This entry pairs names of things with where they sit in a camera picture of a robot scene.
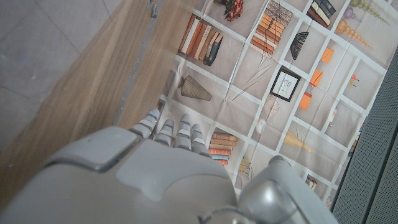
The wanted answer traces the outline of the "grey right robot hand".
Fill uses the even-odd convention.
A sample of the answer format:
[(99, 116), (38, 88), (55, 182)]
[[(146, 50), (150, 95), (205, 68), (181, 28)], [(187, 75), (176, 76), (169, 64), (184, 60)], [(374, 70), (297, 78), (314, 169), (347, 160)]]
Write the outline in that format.
[(159, 111), (130, 129), (72, 142), (1, 211), (2, 223), (335, 223), (282, 156), (236, 193), (187, 114), (154, 132)]

